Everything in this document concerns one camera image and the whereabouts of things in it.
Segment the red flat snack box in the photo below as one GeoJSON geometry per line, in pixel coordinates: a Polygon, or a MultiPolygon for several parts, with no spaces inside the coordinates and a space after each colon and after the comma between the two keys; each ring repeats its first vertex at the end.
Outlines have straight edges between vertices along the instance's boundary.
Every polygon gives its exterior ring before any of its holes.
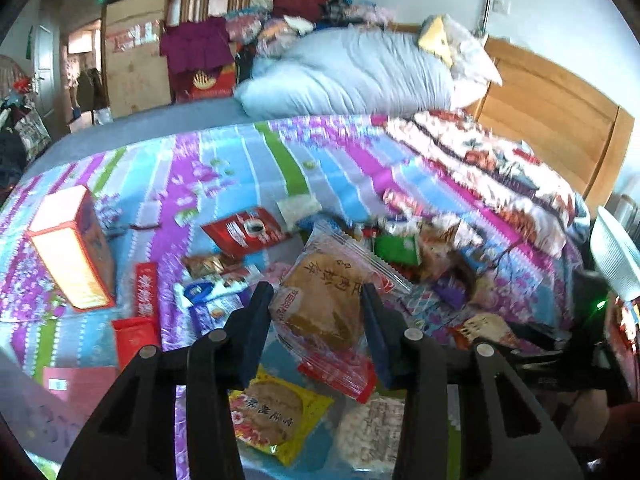
{"type": "Polygon", "coordinates": [[[132,315],[112,322],[120,370],[124,370],[143,347],[160,347],[160,300],[156,262],[142,262],[134,266],[132,292],[132,315]]]}

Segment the floral red white quilt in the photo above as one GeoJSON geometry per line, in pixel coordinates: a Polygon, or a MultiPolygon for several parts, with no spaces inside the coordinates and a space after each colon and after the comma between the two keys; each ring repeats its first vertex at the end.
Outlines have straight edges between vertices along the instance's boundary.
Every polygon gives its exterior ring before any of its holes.
{"type": "Polygon", "coordinates": [[[461,112],[419,112],[386,120],[385,131],[506,222],[521,238],[558,258],[591,229],[577,191],[523,141],[497,136],[461,112]]]}

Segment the purple garment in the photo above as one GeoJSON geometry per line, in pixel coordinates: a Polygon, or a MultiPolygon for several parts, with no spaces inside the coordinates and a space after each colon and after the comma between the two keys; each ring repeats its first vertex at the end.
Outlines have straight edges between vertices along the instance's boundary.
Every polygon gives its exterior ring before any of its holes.
{"type": "Polygon", "coordinates": [[[205,21],[167,27],[160,38],[160,55],[167,58],[168,70],[175,75],[232,63],[226,19],[210,16],[205,21]]]}

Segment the clear bag of puffed grains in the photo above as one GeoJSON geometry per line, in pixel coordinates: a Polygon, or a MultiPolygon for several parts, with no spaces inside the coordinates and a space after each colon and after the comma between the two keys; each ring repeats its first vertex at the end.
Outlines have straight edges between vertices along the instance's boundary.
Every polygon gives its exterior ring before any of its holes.
{"type": "Polygon", "coordinates": [[[374,394],[349,408],[337,426],[338,462],[364,474],[391,474],[395,468],[405,401],[374,394]]]}

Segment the orange white upright box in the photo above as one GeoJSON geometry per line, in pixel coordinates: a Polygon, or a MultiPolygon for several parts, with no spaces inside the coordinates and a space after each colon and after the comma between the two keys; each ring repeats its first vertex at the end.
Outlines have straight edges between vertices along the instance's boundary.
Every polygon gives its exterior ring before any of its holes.
{"type": "Polygon", "coordinates": [[[44,196],[27,236],[74,309],[114,306],[115,263],[85,185],[44,196]]]}

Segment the red coffee sachet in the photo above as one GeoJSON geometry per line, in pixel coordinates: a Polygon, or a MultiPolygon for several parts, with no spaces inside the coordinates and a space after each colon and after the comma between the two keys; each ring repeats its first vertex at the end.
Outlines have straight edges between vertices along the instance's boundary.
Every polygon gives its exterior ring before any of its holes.
{"type": "Polygon", "coordinates": [[[273,215],[262,207],[239,211],[204,224],[201,229],[223,254],[235,259],[243,259],[290,238],[273,215]]]}

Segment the colourful floral bed sheet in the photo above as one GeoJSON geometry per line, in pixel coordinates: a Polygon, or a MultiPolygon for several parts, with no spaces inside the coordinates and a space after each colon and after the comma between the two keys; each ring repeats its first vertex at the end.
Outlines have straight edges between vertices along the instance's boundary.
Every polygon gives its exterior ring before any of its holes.
{"type": "Polygon", "coordinates": [[[1,209],[6,479],[578,479],[574,188],[451,113],[178,133],[1,209]]]}

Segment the blue white snack packet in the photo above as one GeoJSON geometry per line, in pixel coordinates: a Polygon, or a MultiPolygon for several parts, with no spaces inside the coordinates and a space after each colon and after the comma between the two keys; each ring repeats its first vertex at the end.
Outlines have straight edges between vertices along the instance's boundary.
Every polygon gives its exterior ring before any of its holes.
{"type": "Polygon", "coordinates": [[[195,336],[201,337],[223,328],[230,314],[247,303],[248,286],[244,280],[199,278],[174,285],[177,306],[186,312],[195,336]]]}

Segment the white plastic basket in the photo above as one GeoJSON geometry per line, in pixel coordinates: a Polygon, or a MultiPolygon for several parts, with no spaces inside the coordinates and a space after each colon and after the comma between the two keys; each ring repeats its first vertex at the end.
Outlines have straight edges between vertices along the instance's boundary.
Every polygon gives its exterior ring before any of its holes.
{"type": "Polygon", "coordinates": [[[590,252],[608,286],[623,301],[639,298],[639,251],[628,233],[604,207],[597,208],[590,252]]]}

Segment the clear red pastry packet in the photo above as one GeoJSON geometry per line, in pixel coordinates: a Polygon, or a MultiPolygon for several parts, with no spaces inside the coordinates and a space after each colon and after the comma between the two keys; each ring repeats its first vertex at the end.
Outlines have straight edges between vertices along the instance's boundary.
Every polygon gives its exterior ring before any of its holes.
{"type": "Polygon", "coordinates": [[[320,220],[269,306],[298,371],[359,403],[369,400],[376,384],[360,304],[365,284],[383,299],[411,288],[373,252],[320,220]]]}

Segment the flat pink box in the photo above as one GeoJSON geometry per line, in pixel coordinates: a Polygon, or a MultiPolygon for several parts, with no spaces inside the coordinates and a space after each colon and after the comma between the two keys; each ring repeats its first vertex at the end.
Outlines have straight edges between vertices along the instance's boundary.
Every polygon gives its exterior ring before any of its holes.
{"type": "Polygon", "coordinates": [[[50,367],[43,369],[43,387],[87,420],[114,384],[118,369],[101,367],[50,367]]]}

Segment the yellow cushion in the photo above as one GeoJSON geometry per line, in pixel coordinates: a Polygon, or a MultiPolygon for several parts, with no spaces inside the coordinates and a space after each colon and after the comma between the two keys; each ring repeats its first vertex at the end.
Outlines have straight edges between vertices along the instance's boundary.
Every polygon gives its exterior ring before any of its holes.
{"type": "Polygon", "coordinates": [[[441,15],[432,15],[423,22],[416,41],[421,50],[435,55],[448,68],[454,64],[441,15]]]}

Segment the white pillow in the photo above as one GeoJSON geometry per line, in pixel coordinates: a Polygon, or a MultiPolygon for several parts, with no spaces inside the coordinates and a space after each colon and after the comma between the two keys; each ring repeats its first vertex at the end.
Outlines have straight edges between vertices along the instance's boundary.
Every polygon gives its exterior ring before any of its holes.
{"type": "Polygon", "coordinates": [[[448,14],[442,16],[452,64],[451,108],[465,108],[484,98],[490,84],[502,85],[502,77],[484,44],[448,14]]]}

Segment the yellow biscuit packet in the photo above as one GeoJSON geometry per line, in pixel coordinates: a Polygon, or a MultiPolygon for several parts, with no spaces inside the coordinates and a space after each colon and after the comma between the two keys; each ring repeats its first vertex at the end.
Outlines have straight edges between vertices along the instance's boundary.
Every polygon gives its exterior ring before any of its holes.
{"type": "Polygon", "coordinates": [[[235,437],[287,467],[332,404],[329,396],[269,375],[261,365],[244,390],[229,393],[235,437]]]}

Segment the wooden headboard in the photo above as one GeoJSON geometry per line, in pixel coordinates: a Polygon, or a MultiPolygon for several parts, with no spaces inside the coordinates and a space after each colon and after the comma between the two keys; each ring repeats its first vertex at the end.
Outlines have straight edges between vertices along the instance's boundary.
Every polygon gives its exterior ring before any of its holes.
{"type": "Polygon", "coordinates": [[[582,194],[594,214],[611,197],[634,118],[582,78],[525,48],[490,37],[502,84],[465,107],[498,136],[524,141],[582,194]]]}

